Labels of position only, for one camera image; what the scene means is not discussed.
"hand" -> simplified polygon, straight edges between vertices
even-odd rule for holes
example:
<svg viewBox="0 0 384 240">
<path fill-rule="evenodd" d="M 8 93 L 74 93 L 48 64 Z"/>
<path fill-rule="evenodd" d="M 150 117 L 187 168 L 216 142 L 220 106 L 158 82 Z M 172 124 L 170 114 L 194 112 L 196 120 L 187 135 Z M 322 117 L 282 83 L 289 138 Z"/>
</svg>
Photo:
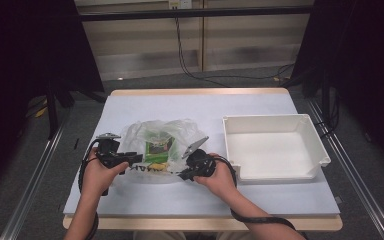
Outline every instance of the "hand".
<svg viewBox="0 0 384 240">
<path fill-rule="evenodd" d="M 91 160 L 86 167 L 83 176 L 82 195 L 91 194 L 93 196 L 101 196 L 111 185 L 115 176 L 129 167 L 129 163 L 124 162 L 113 168 L 106 168 L 97 159 L 95 155 L 96 151 L 96 147 L 92 148 L 88 156 L 89 160 L 94 160 Z"/>
<path fill-rule="evenodd" d="M 218 157 L 215 153 L 210 153 L 213 157 Z M 211 177 L 193 178 L 197 183 L 206 186 L 214 195 L 224 199 L 227 194 L 236 192 L 235 183 L 233 182 L 232 174 L 226 163 L 216 160 L 216 170 Z"/>
</svg>

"gray carpet floor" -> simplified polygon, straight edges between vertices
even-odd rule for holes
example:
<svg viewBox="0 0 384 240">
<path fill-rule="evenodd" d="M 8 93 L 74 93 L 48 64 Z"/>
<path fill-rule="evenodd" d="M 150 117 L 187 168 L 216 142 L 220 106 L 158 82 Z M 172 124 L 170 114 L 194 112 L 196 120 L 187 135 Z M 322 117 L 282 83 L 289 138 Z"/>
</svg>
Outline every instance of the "gray carpet floor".
<svg viewBox="0 0 384 240">
<path fill-rule="evenodd" d="M 258 68 L 218 71 L 207 75 L 229 76 L 272 76 L 278 68 Z M 277 87 L 272 78 L 244 79 L 238 77 L 211 78 L 229 87 Z M 115 89 L 145 88 L 204 88 L 221 87 L 217 84 L 192 79 L 184 74 L 105 81 L 105 94 Z M 304 99 L 300 86 L 289 89 L 299 113 L 309 113 L 307 99 Z M 93 131 L 99 121 L 103 104 L 92 101 L 81 94 L 73 93 L 76 103 L 71 109 L 58 107 L 60 120 L 67 117 L 51 162 L 36 192 L 34 201 L 23 223 L 18 239 L 61 239 L 66 230 L 62 226 L 65 201 L 70 193 L 71 184 L 78 170 L 87 144 L 93 137 Z M 49 124 L 47 113 L 40 118 L 30 117 L 17 147 L 13 150 L 8 164 L 0 172 L 0 236 L 8 223 L 29 179 L 34 172 L 43 150 L 48 144 Z M 367 187 L 384 210 L 384 154 L 364 136 L 361 125 L 350 113 L 346 105 L 341 105 L 340 121 L 336 135 L 342 142 Z M 382 239 L 369 214 L 361 204 L 348 177 L 342 170 L 332 149 L 323 140 L 326 150 L 332 158 L 331 164 L 323 169 L 335 197 L 341 199 L 338 206 L 344 227 L 331 233 L 306 233 L 309 239 Z M 199 234 L 188 234 L 188 239 L 198 239 Z M 131 232 L 98 231 L 96 239 L 132 239 Z"/>
</svg>

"package inside plastic bag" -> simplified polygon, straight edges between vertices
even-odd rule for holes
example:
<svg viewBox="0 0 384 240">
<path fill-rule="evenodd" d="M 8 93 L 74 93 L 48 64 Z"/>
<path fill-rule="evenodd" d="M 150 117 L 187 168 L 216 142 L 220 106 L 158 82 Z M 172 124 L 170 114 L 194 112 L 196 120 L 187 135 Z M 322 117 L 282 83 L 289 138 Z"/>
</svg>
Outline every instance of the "package inside plastic bag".
<svg viewBox="0 0 384 240">
<path fill-rule="evenodd" d="M 144 161 L 131 169 L 141 174 L 177 175 L 187 167 L 187 147 L 205 136 L 190 119 L 136 122 L 123 129 L 119 152 L 143 154 Z"/>
</svg>

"person's right hand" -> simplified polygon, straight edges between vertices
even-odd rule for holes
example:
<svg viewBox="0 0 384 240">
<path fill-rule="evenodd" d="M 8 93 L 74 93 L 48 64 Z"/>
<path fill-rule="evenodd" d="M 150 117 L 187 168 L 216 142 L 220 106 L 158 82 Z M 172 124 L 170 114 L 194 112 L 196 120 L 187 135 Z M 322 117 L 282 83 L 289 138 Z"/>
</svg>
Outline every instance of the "person's right hand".
<svg viewBox="0 0 384 240">
<path fill-rule="evenodd" d="M 216 170 L 210 177 L 193 178 L 197 183 L 206 186 L 214 195 L 224 199 L 227 194 L 237 191 L 232 174 L 226 163 L 216 160 Z"/>
</svg>

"white tray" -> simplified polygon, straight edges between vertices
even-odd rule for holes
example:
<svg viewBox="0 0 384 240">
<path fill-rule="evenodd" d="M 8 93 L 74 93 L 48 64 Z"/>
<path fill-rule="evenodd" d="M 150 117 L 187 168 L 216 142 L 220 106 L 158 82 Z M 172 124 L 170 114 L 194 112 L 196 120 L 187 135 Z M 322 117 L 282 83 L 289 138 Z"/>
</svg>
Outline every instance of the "white tray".
<svg viewBox="0 0 384 240">
<path fill-rule="evenodd" d="M 227 116 L 223 125 L 240 181 L 312 179 L 330 163 L 307 114 Z"/>
</svg>

